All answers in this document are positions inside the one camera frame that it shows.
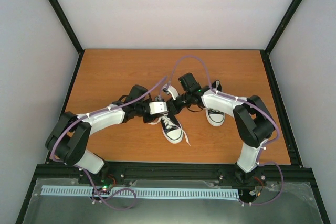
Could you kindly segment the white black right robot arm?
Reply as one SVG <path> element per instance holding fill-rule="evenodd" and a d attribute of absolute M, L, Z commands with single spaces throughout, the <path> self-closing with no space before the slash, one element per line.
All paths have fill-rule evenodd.
<path fill-rule="evenodd" d="M 243 141 L 238 167 L 250 173 L 259 166 L 261 151 L 265 149 L 273 132 L 280 136 L 280 129 L 262 99 L 256 95 L 249 98 L 235 97 L 212 86 L 202 87 L 191 73 L 179 77 L 179 83 L 185 91 L 183 94 L 179 94 L 169 83 L 161 88 L 171 95 L 167 101 L 169 112 L 178 114 L 183 108 L 196 105 L 233 117 Z"/>

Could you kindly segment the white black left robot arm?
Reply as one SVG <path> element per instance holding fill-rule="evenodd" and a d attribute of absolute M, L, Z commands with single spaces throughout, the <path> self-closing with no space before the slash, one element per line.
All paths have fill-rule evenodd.
<path fill-rule="evenodd" d="M 57 157 L 58 162 L 87 170 L 91 178 L 101 184 L 108 180 L 109 170 L 101 157 L 87 150 L 89 137 L 136 116 L 142 117 L 144 123 L 150 123 L 165 112 L 165 102 L 152 100 L 149 90 L 134 85 L 128 95 L 103 109 L 85 114 L 62 114 L 45 147 L 50 151 L 50 158 Z"/>

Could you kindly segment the black canvas sneaker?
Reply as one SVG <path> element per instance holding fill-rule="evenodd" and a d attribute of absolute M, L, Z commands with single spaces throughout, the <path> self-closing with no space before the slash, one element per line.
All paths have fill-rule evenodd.
<path fill-rule="evenodd" d="M 219 80 L 216 80 L 212 83 L 212 88 L 215 88 L 218 91 L 222 91 L 222 85 Z M 206 118 L 210 125 L 214 127 L 220 127 L 225 121 L 225 113 L 213 110 L 206 109 L 205 110 Z"/>
<path fill-rule="evenodd" d="M 160 117 L 164 137 L 172 144 L 178 144 L 183 139 L 183 130 L 177 118 L 172 114 Z"/>

